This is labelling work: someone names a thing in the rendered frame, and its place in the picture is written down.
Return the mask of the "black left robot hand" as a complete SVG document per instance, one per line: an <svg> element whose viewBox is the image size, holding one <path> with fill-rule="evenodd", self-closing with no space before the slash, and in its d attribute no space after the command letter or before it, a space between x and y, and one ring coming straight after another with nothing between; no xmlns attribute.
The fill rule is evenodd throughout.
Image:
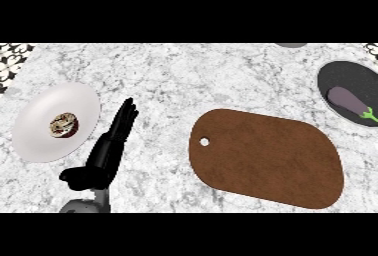
<svg viewBox="0 0 378 256"><path fill-rule="evenodd" d="M118 109L108 132L100 135L94 143L86 165L65 169L59 175L71 190L103 190L109 187L137 114L133 98L128 98Z"/></svg>

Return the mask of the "brown wooden cutting board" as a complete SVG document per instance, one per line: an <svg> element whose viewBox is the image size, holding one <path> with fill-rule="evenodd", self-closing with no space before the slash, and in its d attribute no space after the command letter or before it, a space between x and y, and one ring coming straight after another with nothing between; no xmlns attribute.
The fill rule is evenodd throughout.
<svg viewBox="0 0 378 256"><path fill-rule="evenodd" d="M189 139L189 161L213 188L309 209L344 188L340 155L310 124L229 109L208 111Z"/></svg>

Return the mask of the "purple eggplant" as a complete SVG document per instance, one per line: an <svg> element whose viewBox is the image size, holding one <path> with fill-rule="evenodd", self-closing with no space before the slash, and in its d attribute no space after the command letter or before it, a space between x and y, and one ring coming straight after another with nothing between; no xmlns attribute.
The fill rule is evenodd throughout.
<svg viewBox="0 0 378 256"><path fill-rule="evenodd" d="M329 89L328 100L335 106L354 113L362 119L371 119L378 123L372 108L344 87L337 86Z"/></svg>

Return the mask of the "dark grey pan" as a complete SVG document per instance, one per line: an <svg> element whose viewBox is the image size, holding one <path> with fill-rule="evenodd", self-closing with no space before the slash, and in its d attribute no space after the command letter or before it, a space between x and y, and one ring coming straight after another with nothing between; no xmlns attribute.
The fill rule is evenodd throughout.
<svg viewBox="0 0 378 256"><path fill-rule="evenodd" d="M335 113L362 126L378 127L376 121L363 119L328 99L329 90L334 87L342 87L363 105L372 108L372 114L378 118L378 71L350 61L332 61L319 69L316 82L322 98Z"/></svg>

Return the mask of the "brown cupcake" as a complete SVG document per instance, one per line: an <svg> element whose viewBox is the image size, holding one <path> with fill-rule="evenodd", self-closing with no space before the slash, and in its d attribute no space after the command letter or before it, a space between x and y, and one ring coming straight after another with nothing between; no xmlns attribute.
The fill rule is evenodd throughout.
<svg viewBox="0 0 378 256"><path fill-rule="evenodd" d="M78 131L78 119L69 112L59 114L50 122L50 136L69 138Z"/></svg>

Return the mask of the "white plate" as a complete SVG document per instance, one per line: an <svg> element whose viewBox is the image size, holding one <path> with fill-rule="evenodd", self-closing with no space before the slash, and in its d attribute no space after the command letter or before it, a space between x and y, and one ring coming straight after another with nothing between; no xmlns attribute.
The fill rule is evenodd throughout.
<svg viewBox="0 0 378 256"><path fill-rule="evenodd" d="M78 119L78 131L69 138L50 135L50 122L62 113L72 113ZM21 158L40 163L66 156L87 140L99 115L99 96L89 85L65 83L41 92L22 109L12 130L12 145Z"/></svg>

